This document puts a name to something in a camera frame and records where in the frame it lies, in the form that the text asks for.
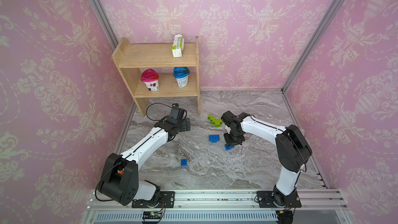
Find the blue large lego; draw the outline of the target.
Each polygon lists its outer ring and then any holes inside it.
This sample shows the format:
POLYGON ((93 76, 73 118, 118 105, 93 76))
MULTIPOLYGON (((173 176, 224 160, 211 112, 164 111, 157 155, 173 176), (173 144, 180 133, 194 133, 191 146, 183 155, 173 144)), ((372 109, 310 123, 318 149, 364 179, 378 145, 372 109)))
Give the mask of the blue large lego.
POLYGON ((216 142, 220 141, 219 135, 209 135, 208 138, 211 143, 216 143, 216 142))

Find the green lego pair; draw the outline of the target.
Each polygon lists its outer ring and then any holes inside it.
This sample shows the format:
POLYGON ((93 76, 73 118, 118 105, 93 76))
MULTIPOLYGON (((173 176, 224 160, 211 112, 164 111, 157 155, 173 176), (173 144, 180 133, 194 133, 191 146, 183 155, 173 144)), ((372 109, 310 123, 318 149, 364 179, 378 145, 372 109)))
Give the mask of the green lego pair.
POLYGON ((218 126, 218 120, 215 119, 213 115, 208 115, 207 119, 210 121, 210 123, 214 126, 218 126))

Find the green long lego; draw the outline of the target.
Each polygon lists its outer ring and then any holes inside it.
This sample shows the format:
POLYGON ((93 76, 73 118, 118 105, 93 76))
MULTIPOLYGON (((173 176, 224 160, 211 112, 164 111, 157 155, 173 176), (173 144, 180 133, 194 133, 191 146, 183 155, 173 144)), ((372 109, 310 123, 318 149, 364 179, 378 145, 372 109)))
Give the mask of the green long lego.
POLYGON ((222 120, 214 120, 213 121, 213 125, 215 126, 215 127, 221 127, 221 125, 222 125, 222 120))

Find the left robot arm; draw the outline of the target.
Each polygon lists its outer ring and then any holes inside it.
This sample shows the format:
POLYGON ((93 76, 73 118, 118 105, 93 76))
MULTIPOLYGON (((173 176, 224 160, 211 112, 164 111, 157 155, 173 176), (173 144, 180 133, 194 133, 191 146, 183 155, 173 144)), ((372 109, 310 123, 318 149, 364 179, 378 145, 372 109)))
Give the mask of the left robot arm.
POLYGON ((94 194, 101 202, 116 201, 123 206, 130 203, 158 207, 161 204, 160 186, 139 180, 139 171, 155 151, 172 141, 180 132, 190 131, 187 111, 173 104, 169 115, 158 120, 150 132, 132 148, 121 154, 110 154, 104 164, 101 179, 94 194), (107 196, 100 199, 97 193, 107 196))

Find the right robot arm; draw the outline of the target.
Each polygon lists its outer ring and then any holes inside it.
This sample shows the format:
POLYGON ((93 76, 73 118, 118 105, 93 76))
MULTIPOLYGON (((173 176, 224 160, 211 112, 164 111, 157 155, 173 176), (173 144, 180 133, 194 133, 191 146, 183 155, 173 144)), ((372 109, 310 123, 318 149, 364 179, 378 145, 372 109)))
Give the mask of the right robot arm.
POLYGON ((277 207, 294 207, 297 199, 296 184, 302 172, 306 172, 313 151, 299 127, 288 127, 260 121, 253 115, 234 115, 227 111, 221 117, 227 132, 223 135, 227 146, 242 145, 246 133, 253 134, 275 145, 280 175, 273 188, 272 199, 277 207))

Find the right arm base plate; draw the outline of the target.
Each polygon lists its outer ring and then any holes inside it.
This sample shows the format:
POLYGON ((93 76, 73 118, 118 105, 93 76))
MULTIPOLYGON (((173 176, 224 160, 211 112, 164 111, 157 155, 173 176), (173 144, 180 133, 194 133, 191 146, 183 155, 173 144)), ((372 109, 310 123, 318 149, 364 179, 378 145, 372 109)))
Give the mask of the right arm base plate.
POLYGON ((301 208, 302 204, 297 190, 285 196, 282 193, 273 191, 257 191, 254 201, 260 208, 301 208))

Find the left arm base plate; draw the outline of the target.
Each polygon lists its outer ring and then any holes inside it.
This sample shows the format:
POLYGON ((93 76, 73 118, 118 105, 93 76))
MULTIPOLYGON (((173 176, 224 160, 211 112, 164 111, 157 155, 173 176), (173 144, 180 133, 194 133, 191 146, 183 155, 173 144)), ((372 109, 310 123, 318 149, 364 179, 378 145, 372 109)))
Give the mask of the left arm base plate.
POLYGON ((132 208, 173 208, 174 200, 174 191, 160 191, 150 200, 134 200, 132 208))

